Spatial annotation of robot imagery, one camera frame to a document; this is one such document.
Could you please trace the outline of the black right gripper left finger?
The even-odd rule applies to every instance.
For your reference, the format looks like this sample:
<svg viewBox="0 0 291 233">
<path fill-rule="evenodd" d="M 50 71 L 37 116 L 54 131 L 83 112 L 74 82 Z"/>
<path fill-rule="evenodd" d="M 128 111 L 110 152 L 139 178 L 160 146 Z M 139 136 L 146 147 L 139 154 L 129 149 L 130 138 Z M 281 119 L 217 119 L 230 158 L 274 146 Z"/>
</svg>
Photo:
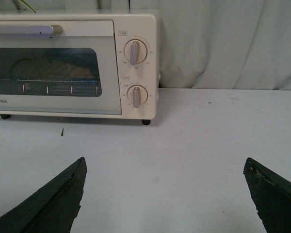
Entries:
<svg viewBox="0 0 291 233">
<path fill-rule="evenodd" d="M 80 210 L 87 165 L 81 157 L 0 217 L 0 233 L 68 233 Z"/>
</svg>

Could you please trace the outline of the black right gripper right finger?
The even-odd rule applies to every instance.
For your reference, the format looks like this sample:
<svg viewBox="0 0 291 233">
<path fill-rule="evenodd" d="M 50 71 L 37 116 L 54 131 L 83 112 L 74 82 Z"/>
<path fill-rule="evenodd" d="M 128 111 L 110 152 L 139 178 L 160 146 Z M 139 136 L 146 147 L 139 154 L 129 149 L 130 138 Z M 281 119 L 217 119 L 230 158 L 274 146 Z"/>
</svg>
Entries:
<svg viewBox="0 0 291 233">
<path fill-rule="evenodd" d="M 291 233 L 291 182 L 250 157 L 243 174 L 266 232 Z"/>
</svg>

